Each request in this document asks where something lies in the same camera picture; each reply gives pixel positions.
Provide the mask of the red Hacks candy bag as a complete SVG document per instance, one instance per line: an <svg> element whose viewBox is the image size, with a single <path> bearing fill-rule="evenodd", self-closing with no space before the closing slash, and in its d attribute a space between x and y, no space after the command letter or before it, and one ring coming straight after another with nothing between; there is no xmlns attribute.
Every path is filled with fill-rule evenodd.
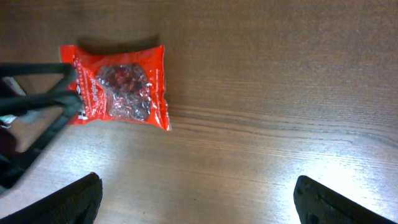
<svg viewBox="0 0 398 224"><path fill-rule="evenodd" d="M90 54L76 45L60 46L61 61L77 72L68 88L83 103L71 123L126 121L169 131L164 53L163 45L110 55Z"/></svg>

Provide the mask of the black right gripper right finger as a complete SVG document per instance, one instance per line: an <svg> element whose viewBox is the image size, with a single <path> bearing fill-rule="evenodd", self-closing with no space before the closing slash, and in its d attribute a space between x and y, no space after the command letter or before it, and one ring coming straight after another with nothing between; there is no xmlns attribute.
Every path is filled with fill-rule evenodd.
<svg viewBox="0 0 398 224"><path fill-rule="evenodd" d="M297 179L294 204L302 224L396 224L306 175Z"/></svg>

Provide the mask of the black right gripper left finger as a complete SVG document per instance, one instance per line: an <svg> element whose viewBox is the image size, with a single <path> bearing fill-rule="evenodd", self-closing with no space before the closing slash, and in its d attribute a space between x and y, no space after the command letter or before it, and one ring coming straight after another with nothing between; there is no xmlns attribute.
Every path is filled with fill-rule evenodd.
<svg viewBox="0 0 398 224"><path fill-rule="evenodd" d="M1 224L93 224L103 198L94 172L1 219Z"/></svg>

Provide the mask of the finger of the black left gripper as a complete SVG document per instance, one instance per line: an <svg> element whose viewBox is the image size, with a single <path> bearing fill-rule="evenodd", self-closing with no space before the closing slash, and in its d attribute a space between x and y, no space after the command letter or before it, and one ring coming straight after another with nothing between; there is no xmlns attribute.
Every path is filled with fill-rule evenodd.
<svg viewBox="0 0 398 224"><path fill-rule="evenodd" d="M12 187L24 175L29 167L44 151L47 145L77 114L82 106L80 97L73 91L58 91L41 95L22 96L1 99L1 115L21 114L30 110L38 110L59 106L63 109L46 130L24 152L16 152L13 156L1 146L1 186Z"/></svg>
<svg viewBox="0 0 398 224"><path fill-rule="evenodd" d="M67 90L69 84L76 78L76 71L68 63L2 63L1 64L1 96L17 96L17 93L2 80L4 77L19 75L49 75L62 74L62 79L56 83L47 94L72 93Z"/></svg>

